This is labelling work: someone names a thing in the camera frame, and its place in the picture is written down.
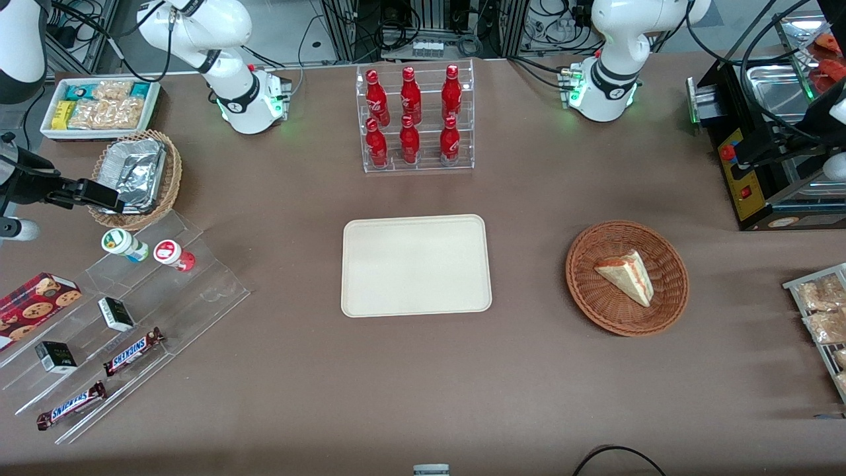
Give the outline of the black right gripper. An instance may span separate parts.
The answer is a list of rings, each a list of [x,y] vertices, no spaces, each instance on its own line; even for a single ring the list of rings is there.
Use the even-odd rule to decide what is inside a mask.
[[[124,213],[125,202],[119,200],[117,190],[87,178],[68,180],[52,162],[19,147],[15,139],[15,136],[2,136],[1,213],[6,214],[12,203],[39,202],[66,209],[80,204],[104,214]]]

